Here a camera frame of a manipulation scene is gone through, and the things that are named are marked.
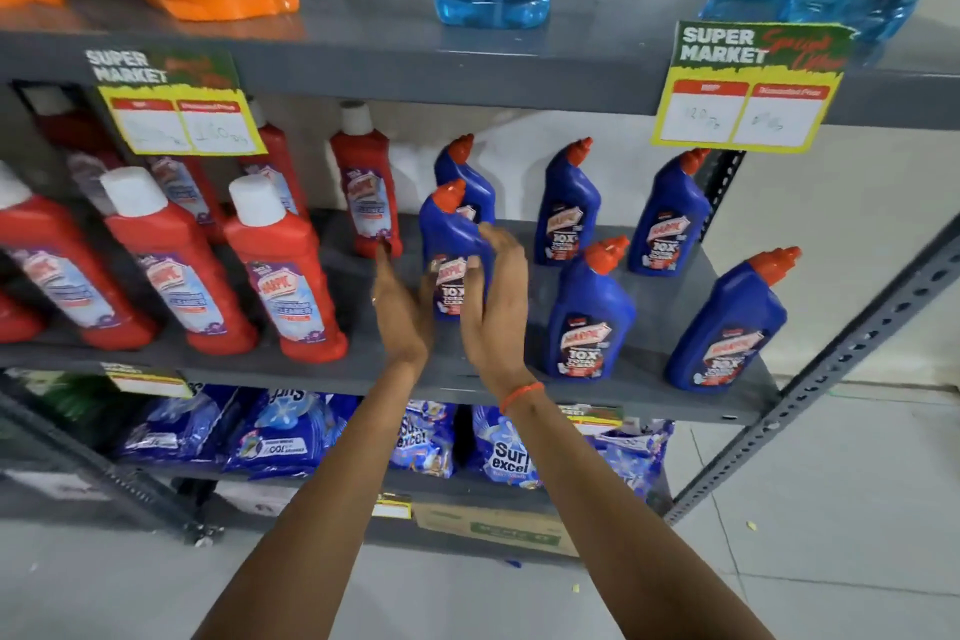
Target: cardboard box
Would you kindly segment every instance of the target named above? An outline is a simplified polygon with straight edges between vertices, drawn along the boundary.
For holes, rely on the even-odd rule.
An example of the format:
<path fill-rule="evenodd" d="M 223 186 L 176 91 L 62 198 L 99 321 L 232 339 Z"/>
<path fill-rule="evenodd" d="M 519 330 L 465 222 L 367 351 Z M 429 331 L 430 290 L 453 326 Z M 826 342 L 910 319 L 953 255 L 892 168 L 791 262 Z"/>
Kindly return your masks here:
<path fill-rule="evenodd" d="M 416 525 L 430 532 L 578 557 L 559 516 L 414 501 Z"/>

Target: orange bottle cap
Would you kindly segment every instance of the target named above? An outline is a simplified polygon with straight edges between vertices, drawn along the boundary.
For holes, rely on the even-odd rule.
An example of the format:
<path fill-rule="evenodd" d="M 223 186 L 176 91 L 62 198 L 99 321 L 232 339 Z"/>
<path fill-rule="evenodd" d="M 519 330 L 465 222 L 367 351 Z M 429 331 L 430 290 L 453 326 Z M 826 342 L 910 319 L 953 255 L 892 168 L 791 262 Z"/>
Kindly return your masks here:
<path fill-rule="evenodd" d="M 458 136 L 446 146 L 447 154 L 457 165 L 467 163 L 467 158 L 471 156 L 472 149 L 474 149 L 474 135 Z"/>
<path fill-rule="evenodd" d="M 697 147 L 696 149 L 688 149 L 686 152 L 679 156 L 679 168 L 688 175 L 695 174 L 704 163 L 704 160 L 707 159 L 707 155 L 711 153 L 711 150 L 706 147 Z"/>
<path fill-rule="evenodd" d="M 617 268 L 623 254 L 630 247 L 630 238 L 626 235 L 598 240 L 586 247 L 583 259 L 586 265 L 601 275 L 606 275 Z"/>
<path fill-rule="evenodd" d="M 580 164 L 587 159 L 591 153 L 591 145 L 594 144 L 592 136 L 585 136 L 583 139 L 577 139 L 566 146 L 566 161 L 574 168 L 579 168 Z"/>
<path fill-rule="evenodd" d="M 454 180 L 446 185 L 440 185 L 430 196 L 433 202 L 444 213 L 456 213 L 457 208 L 464 201 L 467 192 L 467 183 L 463 180 Z"/>
<path fill-rule="evenodd" d="M 759 274 L 760 278 L 772 287 L 786 276 L 786 272 L 797 266 L 797 259 L 804 252 L 795 245 L 789 248 L 774 248 L 772 251 L 758 253 L 749 258 L 747 263 Z"/>

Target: white tile floor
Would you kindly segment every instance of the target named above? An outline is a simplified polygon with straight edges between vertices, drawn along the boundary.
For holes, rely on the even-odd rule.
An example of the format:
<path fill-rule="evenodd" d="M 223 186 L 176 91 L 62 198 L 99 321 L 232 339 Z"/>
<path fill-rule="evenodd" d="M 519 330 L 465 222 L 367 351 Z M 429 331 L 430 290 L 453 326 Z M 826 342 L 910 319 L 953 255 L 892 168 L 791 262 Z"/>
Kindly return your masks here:
<path fill-rule="evenodd" d="M 960 401 L 852 384 L 834 392 L 677 531 L 780 640 L 953 640 Z M 671 486 L 736 432 L 678 426 Z M 0 522 L 0 636 L 187 638 L 257 539 L 233 531 L 192 549 L 139 532 Z M 582 570 L 378 547 L 361 551 L 333 635 L 619 637 Z"/>

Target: person's right hand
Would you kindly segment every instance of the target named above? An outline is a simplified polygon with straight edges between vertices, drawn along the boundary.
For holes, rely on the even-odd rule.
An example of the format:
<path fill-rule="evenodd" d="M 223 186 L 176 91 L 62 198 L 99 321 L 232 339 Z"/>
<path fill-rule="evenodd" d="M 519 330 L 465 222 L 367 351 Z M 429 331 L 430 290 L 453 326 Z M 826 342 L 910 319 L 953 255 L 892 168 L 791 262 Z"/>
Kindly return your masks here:
<path fill-rule="evenodd" d="M 537 378 L 523 363 L 527 329 L 527 257 L 517 239 L 489 223 L 480 233 L 493 246 L 493 278 L 483 302 L 484 273 L 480 258 L 467 260 L 463 278 L 460 331 L 466 358 L 498 401 Z"/>

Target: hand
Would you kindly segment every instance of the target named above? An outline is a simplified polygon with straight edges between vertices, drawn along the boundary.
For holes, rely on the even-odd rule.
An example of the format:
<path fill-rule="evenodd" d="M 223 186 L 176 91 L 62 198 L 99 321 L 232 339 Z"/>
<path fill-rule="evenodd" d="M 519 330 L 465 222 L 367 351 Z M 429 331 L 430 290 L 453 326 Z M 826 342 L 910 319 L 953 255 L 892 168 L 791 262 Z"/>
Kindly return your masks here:
<path fill-rule="evenodd" d="M 463 279 L 460 331 L 466 358 L 497 400 L 537 381 L 523 363 L 527 331 L 527 257 L 517 239 L 489 223 L 480 233 L 496 251 L 493 278 L 483 303 L 484 273 L 480 258 L 471 256 Z"/>
<path fill-rule="evenodd" d="M 373 308 L 387 351 L 387 365 L 405 363 L 423 371 L 433 348 L 433 290 L 437 275 L 424 275 L 414 298 L 394 272 L 383 241 L 376 245 Z"/>

